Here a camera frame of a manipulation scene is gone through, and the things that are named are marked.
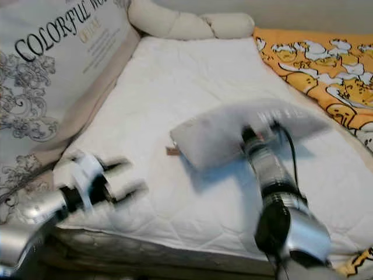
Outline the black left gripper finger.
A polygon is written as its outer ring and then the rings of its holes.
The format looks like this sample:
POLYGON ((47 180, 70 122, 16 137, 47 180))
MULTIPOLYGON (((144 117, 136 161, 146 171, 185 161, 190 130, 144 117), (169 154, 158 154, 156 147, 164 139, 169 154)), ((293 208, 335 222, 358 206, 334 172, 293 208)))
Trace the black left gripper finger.
POLYGON ((104 173, 122 170, 123 168, 126 168, 130 165, 132 165, 132 163, 130 160, 128 160, 128 158, 111 158, 110 160, 104 161, 104 173))
POLYGON ((147 192, 149 192, 149 188, 145 181, 131 181, 122 185, 122 195, 119 200, 120 202, 132 200, 146 195, 147 192))

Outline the white quilted mattress pad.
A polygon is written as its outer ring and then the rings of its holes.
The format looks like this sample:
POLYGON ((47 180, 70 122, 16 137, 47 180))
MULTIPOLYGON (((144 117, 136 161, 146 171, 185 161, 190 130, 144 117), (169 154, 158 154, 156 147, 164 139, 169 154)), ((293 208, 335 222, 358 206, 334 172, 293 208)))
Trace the white quilted mattress pad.
POLYGON ((330 130, 295 142, 301 191, 320 170, 319 140, 351 147, 303 96, 259 58, 253 39, 176 41, 143 39, 95 120, 69 147, 102 158, 125 156, 129 170, 109 176, 120 186, 144 179, 146 195, 91 215, 77 214, 61 229, 103 232, 179 250, 266 260, 254 244, 259 190, 244 160, 205 173, 166 155, 170 130, 224 104, 277 98, 322 118, 330 130))

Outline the yellow cartoon egg blanket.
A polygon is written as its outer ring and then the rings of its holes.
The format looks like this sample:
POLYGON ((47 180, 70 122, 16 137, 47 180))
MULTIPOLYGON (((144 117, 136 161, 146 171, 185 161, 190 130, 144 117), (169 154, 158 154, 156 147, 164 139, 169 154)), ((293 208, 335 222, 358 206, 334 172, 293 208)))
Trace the yellow cartoon egg blanket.
POLYGON ((311 209, 333 240, 343 280, 373 280, 373 34, 253 32, 264 64, 331 121, 351 147, 320 139, 311 209))

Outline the grey pillow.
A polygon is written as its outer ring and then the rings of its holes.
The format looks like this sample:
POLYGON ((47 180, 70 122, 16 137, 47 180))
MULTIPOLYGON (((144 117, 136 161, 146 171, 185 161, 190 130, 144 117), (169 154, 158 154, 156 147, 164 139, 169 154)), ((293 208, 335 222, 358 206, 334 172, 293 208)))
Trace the grey pillow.
POLYGON ((261 141, 250 126, 259 111, 272 114, 278 132, 303 139, 327 131, 330 125, 318 115, 280 99, 251 99, 231 102, 195 115, 170 131, 173 144, 195 170, 226 165, 244 155, 250 141, 261 141))

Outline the beige patterned mattress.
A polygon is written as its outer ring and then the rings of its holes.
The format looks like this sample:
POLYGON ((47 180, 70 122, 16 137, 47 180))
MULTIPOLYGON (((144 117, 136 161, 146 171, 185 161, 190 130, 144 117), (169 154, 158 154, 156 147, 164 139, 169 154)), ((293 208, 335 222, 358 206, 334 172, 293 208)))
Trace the beige patterned mattress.
POLYGON ((41 261, 48 277, 59 280, 275 280, 266 260, 77 229, 59 229, 48 238, 41 261))

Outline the beige knotted bolster pillow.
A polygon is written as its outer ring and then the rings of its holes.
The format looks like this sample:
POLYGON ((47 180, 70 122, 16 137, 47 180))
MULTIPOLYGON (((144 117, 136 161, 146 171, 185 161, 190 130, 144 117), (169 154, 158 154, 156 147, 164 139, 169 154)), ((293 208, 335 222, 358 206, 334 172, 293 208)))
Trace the beige knotted bolster pillow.
POLYGON ((128 18, 142 32, 162 39, 241 39, 253 34, 255 22, 247 13, 198 15, 158 5, 153 0, 131 0, 128 18))

